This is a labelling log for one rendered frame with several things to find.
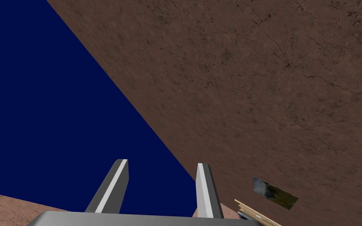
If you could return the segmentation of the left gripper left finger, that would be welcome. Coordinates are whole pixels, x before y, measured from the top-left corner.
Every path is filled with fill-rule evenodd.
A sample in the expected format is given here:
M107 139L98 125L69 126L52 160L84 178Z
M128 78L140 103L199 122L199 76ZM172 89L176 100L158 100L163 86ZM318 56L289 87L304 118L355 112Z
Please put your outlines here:
M85 212L119 214L128 181L128 160L117 159Z

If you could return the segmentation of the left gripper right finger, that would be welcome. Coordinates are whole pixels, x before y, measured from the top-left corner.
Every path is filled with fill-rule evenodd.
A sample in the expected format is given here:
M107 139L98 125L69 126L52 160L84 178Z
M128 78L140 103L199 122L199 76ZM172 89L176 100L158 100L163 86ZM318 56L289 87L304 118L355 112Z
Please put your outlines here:
M223 219L223 211L208 163L197 164L196 174L197 217Z

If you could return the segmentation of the light wooden furniture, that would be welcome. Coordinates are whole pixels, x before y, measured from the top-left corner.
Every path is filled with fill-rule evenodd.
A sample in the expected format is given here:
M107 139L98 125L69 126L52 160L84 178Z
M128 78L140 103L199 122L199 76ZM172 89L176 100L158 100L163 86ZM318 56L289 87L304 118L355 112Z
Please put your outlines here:
M269 219L265 215L259 213L258 211L250 208L249 206L243 204L242 202L234 199L234 201L238 204L239 210L237 214L240 219L253 220L259 223L260 226L282 226L277 222Z

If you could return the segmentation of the dark picture on wall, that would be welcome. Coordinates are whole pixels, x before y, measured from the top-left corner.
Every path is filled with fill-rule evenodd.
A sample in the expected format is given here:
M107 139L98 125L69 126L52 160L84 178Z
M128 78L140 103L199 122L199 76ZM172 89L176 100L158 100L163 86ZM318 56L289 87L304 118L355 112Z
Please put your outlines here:
M294 196L278 187L275 187L257 177L253 177L253 190L260 196L290 210L298 201L298 197Z

